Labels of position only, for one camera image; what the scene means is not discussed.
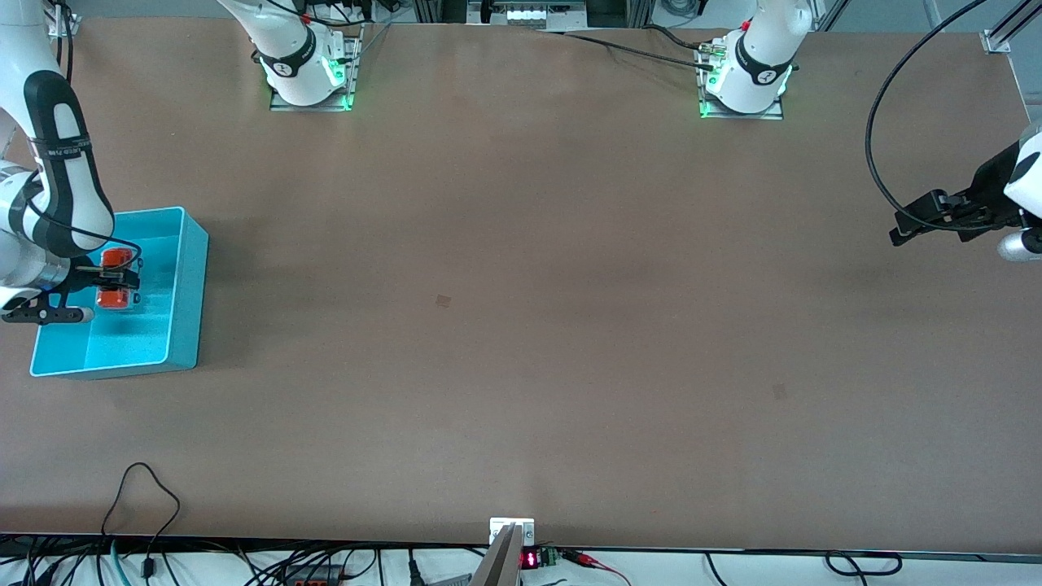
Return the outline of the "orange toy bus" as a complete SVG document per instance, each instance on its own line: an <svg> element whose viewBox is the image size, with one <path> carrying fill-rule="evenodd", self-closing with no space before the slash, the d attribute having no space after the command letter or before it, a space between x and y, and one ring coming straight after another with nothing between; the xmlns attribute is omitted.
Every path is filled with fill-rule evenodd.
<svg viewBox="0 0 1042 586"><path fill-rule="evenodd" d="M103 269L111 269L130 262L133 258L134 250L129 247L111 247L102 252L101 267ZM102 310L130 310L137 304L137 293L129 286L98 286L94 301Z"/></svg>

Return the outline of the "dark equipment rack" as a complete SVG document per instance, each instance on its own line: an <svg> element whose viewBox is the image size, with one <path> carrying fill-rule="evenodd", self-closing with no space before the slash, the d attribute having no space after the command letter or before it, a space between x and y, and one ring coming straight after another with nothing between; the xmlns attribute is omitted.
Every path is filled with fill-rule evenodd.
<svg viewBox="0 0 1042 586"><path fill-rule="evenodd" d="M640 28L654 13L656 0L585 0L589 28ZM424 24L469 24L468 0L402 0L413 8L414 21Z"/></svg>

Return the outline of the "white rack device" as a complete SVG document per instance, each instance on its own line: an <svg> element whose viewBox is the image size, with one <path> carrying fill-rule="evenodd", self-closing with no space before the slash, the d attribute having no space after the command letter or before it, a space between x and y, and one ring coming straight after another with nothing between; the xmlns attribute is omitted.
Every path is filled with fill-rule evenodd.
<svg viewBox="0 0 1042 586"><path fill-rule="evenodd" d="M585 0L468 0L466 22L569 31L584 29L589 19Z"/></svg>

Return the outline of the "blue plastic box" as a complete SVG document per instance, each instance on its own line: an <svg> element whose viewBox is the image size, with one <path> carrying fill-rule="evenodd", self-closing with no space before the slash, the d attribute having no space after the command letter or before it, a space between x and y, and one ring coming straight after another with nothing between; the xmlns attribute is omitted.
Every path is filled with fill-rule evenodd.
<svg viewBox="0 0 1042 586"><path fill-rule="evenodd" d="M138 301L98 308L96 290L68 297L93 319L38 329L32 376L78 381L192 370L197 364L209 237L185 207L118 212L115 237L142 246Z"/></svg>

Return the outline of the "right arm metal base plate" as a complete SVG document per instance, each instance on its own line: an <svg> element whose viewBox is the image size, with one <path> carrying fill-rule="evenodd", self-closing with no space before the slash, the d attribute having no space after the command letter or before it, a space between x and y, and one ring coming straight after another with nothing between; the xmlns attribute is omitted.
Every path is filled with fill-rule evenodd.
<svg viewBox="0 0 1042 586"><path fill-rule="evenodd" d="M361 64L361 38L311 23L308 36L291 55L258 55L270 86L270 109L353 109Z"/></svg>

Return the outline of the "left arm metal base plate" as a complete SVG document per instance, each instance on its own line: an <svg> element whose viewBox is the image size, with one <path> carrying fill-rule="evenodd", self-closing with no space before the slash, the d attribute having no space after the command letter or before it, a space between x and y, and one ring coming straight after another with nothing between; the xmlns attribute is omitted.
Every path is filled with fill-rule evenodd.
<svg viewBox="0 0 1042 586"><path fill-rule="evenodd" d="M750 74L733 58L733 43L719 36L693 51L696 64L704 66L696 73L700 118L782 121L782 95L793 63Z"/></svg>

